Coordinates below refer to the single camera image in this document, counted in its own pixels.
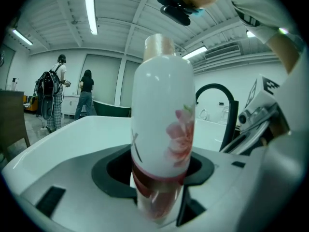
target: ceiling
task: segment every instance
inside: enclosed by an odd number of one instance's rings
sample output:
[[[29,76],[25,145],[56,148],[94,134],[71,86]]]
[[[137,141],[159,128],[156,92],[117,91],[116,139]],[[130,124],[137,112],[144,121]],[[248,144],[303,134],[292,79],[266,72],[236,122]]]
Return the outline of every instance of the ceiling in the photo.
[[[222,48],[234,49],[225,53],[227,59],[261,58],[270,51],[257,38],[247,38],[246,28],[229,0],[218,0],[201,16],[192,16],[187,27],[162,15],[157,0],[95,0],[95,6],[98,35],[90,32],[85,0],[28,0],[21,8],[17,29],[33,42],[32,46],[25,45],[31,55],[89,48],[139,58],[143,56],[146,38],[163,33],[174,40],[182,56],[206,46],[206,53],[190,59],[194,68],[202,67],[203,71],[208,65],[207,55]],[[238,46],[237,51],[231,48],[234,45]],[[218,58],[213,57],[212,62],[216,61]]]

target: ceiling light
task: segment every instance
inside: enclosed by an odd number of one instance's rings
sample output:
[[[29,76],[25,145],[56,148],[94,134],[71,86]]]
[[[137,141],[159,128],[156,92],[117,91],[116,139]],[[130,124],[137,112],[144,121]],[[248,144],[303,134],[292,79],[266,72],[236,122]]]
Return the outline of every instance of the ceiling light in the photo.
[[[206,52],[206,51],[207,51],[207,48],[203,46],[203,47],[201,47],[201,48],[199,48],[199,49],[197,49],[197,50],[195,50],[195,51],[193,51],[193,52],[183,56],[183,59],[192,58],[192,57],[194,57],[194,56],[196,56],[196,55],[198,55],[198,54],[200,54],[202,52]]]
[[[98,29],[96,22],[95,0],[85,0],[85,2],[91,33],[97,35]]]
[[[22,35],[20,32],[18,32],[16,29],[13,30],[13,33],[16,34],[19,38],[21,38],[24,42],[26,42],[29,45],[33,45],[33,43],[28,40],[24,35]]]
[[[255,35],[253,33],[251,33],[250,31],[247,31],[247,36],[248,36],[248,38],[255,37]]]
[[[283,29],[283,28],[279,28],[279,31],[280,31],[281,33],[283,33],[283,34],[289,33],[288,30]]]

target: person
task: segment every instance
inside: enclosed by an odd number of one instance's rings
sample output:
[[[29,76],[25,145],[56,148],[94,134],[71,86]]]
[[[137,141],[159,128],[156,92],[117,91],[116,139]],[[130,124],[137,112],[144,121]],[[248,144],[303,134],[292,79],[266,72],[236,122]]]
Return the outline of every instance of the person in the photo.
[[[67,67],[64,65],[64,63],[66,62],[67,62],[66,56],[61,54],[58,57],[57,64],[55,64],[51,69],[52,71],[56,71],[58,66],[60,66],[56,73],[61,84],[59,92],[54,96],[54,112],[52,114],[52,117],[49,120],[47,120],[47,129],[50,133],[61,128],[61,104],[62,104],[63,84],[65,82],[64,74],[65,72],[67,72]]]
[[[203,8],[217,0],[182,0],[189,8],[202,13]],[[298,29],[279,0],[231,0],[244,26],[262,43],[266,44],[290,73],[296,64],[299,53],[296,45],[279,29],[299,35]]]
[[[90,116],[91,104],[92,104],[91,91],[93,90],[93,85],[94,85],[94,82],[91,77],[91,71],[86,70],[79,84],[79,87],[81,89],[81,95],[79,97],[76,112],[75,112],[75,120],[79,119],[83,105],[86,105],[87,116]]]

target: gray floor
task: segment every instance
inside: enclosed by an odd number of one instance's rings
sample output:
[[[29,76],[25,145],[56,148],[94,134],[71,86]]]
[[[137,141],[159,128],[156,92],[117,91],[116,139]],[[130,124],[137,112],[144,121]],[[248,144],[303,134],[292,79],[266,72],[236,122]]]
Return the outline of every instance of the gray floor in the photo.
[[[36,117],[34,114],[30,113],[24,113],[24,115],[25,115],[27,134],[31,145],[49,134],[46,129],[43,129],[43,127],[46,127],[47,123],[42,117]],[[62,127],[72,123],[73,121],[74,116],[70,117],[65,116],[62,119]],[[12,157],[15,157],[22,151],[24,151],[26,148],[27,146],[25,140],[22,139],[9,147],[9,153],[11,154]],[[0,169],[2,169],[6,164],[7,160],[5,159],[3,162],[0,163]]]

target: gold bottle cap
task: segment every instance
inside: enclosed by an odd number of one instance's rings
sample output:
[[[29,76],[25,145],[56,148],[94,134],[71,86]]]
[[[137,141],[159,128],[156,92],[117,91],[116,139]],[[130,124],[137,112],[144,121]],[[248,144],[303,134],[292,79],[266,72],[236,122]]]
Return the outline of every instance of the gold bottle cap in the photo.
[[[162,55],[175,55],[174,41],[159,33],[149,36],[145,41],[144,62]]]

